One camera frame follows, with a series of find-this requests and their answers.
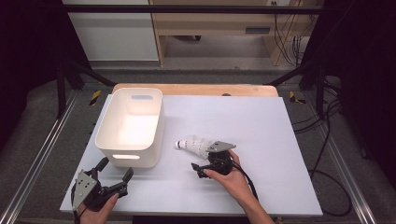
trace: black cable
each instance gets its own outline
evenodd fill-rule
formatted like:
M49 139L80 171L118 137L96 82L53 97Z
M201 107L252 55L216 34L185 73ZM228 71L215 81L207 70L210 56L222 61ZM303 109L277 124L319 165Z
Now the black cable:
M82 214L84 214L84 212L87 211L87 208L88 208L88 207L85 207L84 210L82 210L82 212L81 212L81 214L79 214L79 217L78 217L78 218L81 218L81 217L82 217Z
M309 18L311 22L304 28L300 36L298 36L297 39L295 38L296 36L293 38L292 51L293 51L293 56L296 59L296 66L299 65L299 60L302 60L304 57L304 52L300 52L302 38L303 36L305 36L306 33L308 33L309 30L312 29L314 25L314 21L316 19L313 15L309 15Z
M314 168L313 168L312 170L308 170L308 172L311 173L311 174L310 174L311 181L313 180L314 174L315 174L315 173L318 173L318 174L321 174L321 175L325 175L325 176L327 176L328 178L330 178L332 181L334 181L337 185L339 185L339 186L341 187L341 189L345 192L345 194L346 194L346 196L347 196L347 200L348 200L348 209L347 209L345 212L340 213L340 214L335 214L335 213L331 213L331 212L329 212L329 211L326 211L326 210L324 210L324 209L322 208L323 213L325 213L325 214L327 214L327 215L334 216L334 217L343 217L343 216L349 214L349 212L350 212L351 209L352 209L352 200L351 200L351 198L350 198L349 193L348 193L347 190L344 188L344 186L342 186L342 184L341 184L340 182L338 182L334 177L332 177L332 176L330 176L330 175L328 175L328 174L326 174L326 173L321 172L321 171L318 170L318 165L319 165L319 163L320 163L320 160L321 160L321 158L322 158L324 149L326 148L327 142L328 142L329 137L330 137L331 125L330 125L330 116L329 116L329 115L330 115L330 111L331 111L332 107L334 106L334 105L332 105L332 103L334 103L334 102L336 102L336 101L338 101L338 99L332 101L332 102L329 103L329 105L328 105L328 108L327 108L327 111L326 111L326 117L327 117L327 118L326 118L326 121L327 121L327 125L328 125L328 131L327 131L327 133L326 133L326 137L325 137L325 140L324 140L324 142L323 142L323 145L322 145L322 147L321 147L321 149L320 149L320 152L319 152L317 161L315 162Z
M248 177L248 174L242 169L242 167L233 161L233 167L235 167L238 171L240 171L246 178L247 178L247 183L250 185L251 192L253 193L254 197L259 200L259 196L257 195L257 191L254 188L253 181L251 181L250 177Z
M334 114L336 114L336 113L339 112L340 110L341 110L341 109L337 109L336 111L333 111L329 116L330 116L330 117L333 116ZM310 127L302 128L300 131L295 132L295 134L306 133L306 132L309 132L309 131L311 131L311 130L317 128L317 127L320 127L320 125L322 125L322 124L324 123L324 121L323 121L322 119L319 119L319 121L321 121L321 123L316 124L315 126L310 126Z
M287 57L287 55L284 52L284 49L286 49L286 48L285 48L285 45L283 44L282 36L280 35L280 33L277 29L277 14L274 14L274 18L275 18L275 31L274 31L275 43L276 43L277 47L279 48L280 52L282 53L283 57L286 59L286 61L290 64L294 64L293 62L290 61L290 59ZM280 43L282 44L282 48L279 46L279 43L277 42L276 33L280 38Z
M293 15L294 15L294 14L290 14L290 15L288 16L288 18L286 19L286 21L285 21L285 23L283 24L282 28L280 29L280 33L282 33L283 37L286 37L285 34L283 34L283 30L285 29L286 24L288 24L289 19L290 19L291 16L293 16Z
M347 16L347 13L349 12L349 10L352 8L352 6L355 4L357 0L352 0L352 1L353 2L347 7L341 18L335 23L335 25L332 27L330 32L328 32L328 34L321 41L317 50L313 53L312 57L306 60L306 62L302 63L301 66L298 66L294 70L288 72L286 75L279 77L272 82L263 83L263 85L278 86L284 83L285 81L291 79L292 77L295 77L297 75L300 75L301 73L306 72L307 70L311 69L312 66L316 66L317 64L321 63L323 61L323 57L324 57L323 55L325 55L323 52L328 51L332 46L332 41L330 41L330 39L332 39L335 36L338 26L342 23L344 18Z
M70 194L72 204L74 201L75 192L76 192L76 184L73 186L73 188L71 190L71 194ZM79 216L78 216L77 208L76 208L76 210L73 210L73 215L75 217L75 224L79 224Z
M326 211L323 208L321 209L322 212L324 214L327 214L327 215L330 215L330 216L333 216L333 217L343 217L343 216L346 216L347 214L349 214L350 211L352 210L352 199L351 199L349 193L347 192L346 188L344 188L344 186L338 180L336 180L334 177L332 177L331 175L328 175L328 174L326 174L326 173L324 173L324 172L322 172L320 170L308 170L308 172L309 173L318 173L318 174L321 174L321 175L324 175L324 176L328 177L330 180L334 181L334 183L336 183L343 190L343 192L346 194L346 197L347 197L347 200L348 200L348 208L347 208L347 210L345 212L336 214L336 213L331 213L329 211Z
M335 106L338 106L338 105L340 105L339 103L337 103L336 105L332 105L334 102L336 102L336 101L338 101L338 100L334 100L334 101L332 101L332 102L330 102L329 103L329 108L328 108L328 110L324 113L324 116L329 116L329 114L330 113L332 113L332 109L335 107ZM317 124L318 122L320 122L320 121L323 121L322 119L317 119L316 121L314 121L314 122L312 122L311 124L309 124L308 126L306 126L306 127L303 127L303 128L301 128L301 129L297 129L297 130L294 130L294 132L295 133L299 133L299 132L302 132L302 131L305 131L305 130L308 130L308 129L312 129L312 127L315 125L315 124Z
M312 118L317 117L317 116L318 116L318 115L314 115L314 116L312 116L312 117L309 118L309 119L297 121L297 122L292 123L291 125L296 125L296 124L299 124L299 123L305 123L305 122L307 122L307 121L309 121L309 120L311 120Z

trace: white table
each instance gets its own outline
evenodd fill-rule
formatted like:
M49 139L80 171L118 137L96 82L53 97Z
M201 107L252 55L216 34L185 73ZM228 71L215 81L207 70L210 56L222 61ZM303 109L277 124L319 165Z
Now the white table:
M196 134L236 144L234 152L271 216L322 215L282 98L165 95L163 106L165 131L160 160L153 168L134 168L129 194L118 200L114 212L135 216L243 216L244 211L220 184L198 178L191 169L191 162L200 160L198 156L174 149L175 141ZM70 186L81 169L90 170L104 157L94 144L97 128ZM99 173L99 180L103 186L114 185L125 171L109 163ZM70 189L60 210L72 211Z

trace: aluminum rail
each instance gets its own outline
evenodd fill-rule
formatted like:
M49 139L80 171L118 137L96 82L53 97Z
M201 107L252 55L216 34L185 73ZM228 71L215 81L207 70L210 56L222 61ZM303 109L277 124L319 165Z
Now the aluminum rail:
M78 95L79 95L79 91L71 92L67 102L68 107L64 111L64 115L59 119L56 119L46 141L44 142L37 156L35 157L35 161L31 165L20 187L18 188L17 192L15 193L10 203L8 203L8 206L4 211L4 213L0 216L1 224L12 224L17 219L19 212L21 211L27 197L29 196L29 193L32 190L33 185L35 184L42 168L44 167L47 157L52 151L53 146L55 145L56 140L58 139L58 136L61 133L74 107Z
M54 5L41 4L46 10L84 13L216 13L216 14L296 14L321 15L343 11L336 7L249 7L184 5Z

